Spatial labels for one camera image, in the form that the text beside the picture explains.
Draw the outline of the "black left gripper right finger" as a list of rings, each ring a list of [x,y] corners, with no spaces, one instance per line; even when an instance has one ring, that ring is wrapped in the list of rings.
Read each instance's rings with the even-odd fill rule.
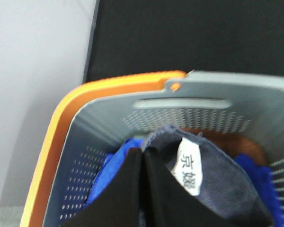
[[[177,182],[155,148],[143,153],[147,175],[145,217],[148,227],[226,227]]]

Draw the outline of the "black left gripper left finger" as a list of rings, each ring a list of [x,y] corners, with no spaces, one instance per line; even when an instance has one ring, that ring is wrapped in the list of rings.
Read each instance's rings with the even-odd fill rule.
[[[138,227],[142,151],[131,148],[104,191],[62,227]]]

